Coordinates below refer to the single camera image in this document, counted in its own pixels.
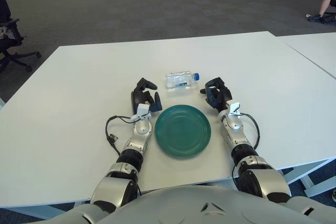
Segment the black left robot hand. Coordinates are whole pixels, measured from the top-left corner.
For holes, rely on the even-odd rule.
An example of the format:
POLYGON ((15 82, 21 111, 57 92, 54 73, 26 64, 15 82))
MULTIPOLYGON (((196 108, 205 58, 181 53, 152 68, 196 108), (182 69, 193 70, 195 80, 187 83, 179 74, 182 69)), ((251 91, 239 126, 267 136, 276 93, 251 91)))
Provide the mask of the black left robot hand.
POLYGON ((150 112, 157 112, 162 110, 162 104, 158 92, 154 94, 154 97, 151 96, 149 91, 145 89, 157 90, 157 86, 151 81, 141 78, 137 83, 134 90, 131 92, 131 104, 133 112, 136 113, 139 104, 149 105, 150 112))

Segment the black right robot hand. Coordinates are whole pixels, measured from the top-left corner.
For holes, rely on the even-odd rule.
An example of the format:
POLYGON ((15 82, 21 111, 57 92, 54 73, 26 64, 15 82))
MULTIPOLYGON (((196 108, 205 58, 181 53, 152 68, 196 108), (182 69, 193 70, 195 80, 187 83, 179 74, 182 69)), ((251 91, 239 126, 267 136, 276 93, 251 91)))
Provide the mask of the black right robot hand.
POLYGON ((200 93, 206 95, 206 102, 218 112, 226 110, 226 102, 232 99, 229 88, 220 77, 205 83, 205 88, 201 89, 200 93))

